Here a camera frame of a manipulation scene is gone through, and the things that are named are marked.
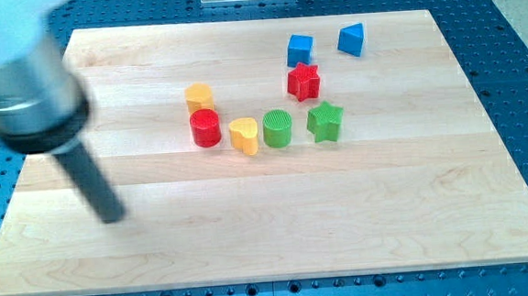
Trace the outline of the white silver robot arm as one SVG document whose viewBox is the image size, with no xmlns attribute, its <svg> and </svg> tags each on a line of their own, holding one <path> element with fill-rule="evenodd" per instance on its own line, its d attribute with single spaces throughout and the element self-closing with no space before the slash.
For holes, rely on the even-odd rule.
<svg viewBox="0 0 528 296">
<path fill-rule="evenodd" d="M 0 0 L 0 138 L 19 153 L 67 153 L 90 103 L 62 62 L 48 14 L 69 0 Z"/>
</svg>

